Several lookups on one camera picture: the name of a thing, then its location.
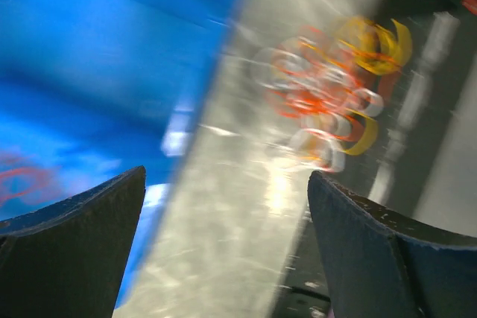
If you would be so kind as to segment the blue three-compartment plastic bin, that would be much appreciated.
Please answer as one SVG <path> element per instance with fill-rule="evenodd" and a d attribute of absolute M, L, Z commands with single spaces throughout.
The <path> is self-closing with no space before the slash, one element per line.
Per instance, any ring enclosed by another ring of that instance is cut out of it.
<path fill-rule="evenodd" d="M 1 218 L 142 165 L 131 291 L 243 0 L 1 0 Z"/>

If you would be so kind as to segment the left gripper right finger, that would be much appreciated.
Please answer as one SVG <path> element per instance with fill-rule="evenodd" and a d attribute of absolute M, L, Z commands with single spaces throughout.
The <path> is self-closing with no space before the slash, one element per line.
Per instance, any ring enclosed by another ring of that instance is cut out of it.
<path fill-rule="evenodd" d="M 421 223 L 315 171 L 307 188 L 336 317 L 476 317 L 476 239 Z"/>

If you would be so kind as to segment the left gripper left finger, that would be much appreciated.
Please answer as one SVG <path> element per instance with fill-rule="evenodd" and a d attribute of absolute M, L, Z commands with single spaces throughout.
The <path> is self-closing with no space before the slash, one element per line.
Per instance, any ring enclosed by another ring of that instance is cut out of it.
<path fill-rule="evenodd" d="M 2 317 L 111 317 L 145 198 L 145 168 L 1 222 Z"/>

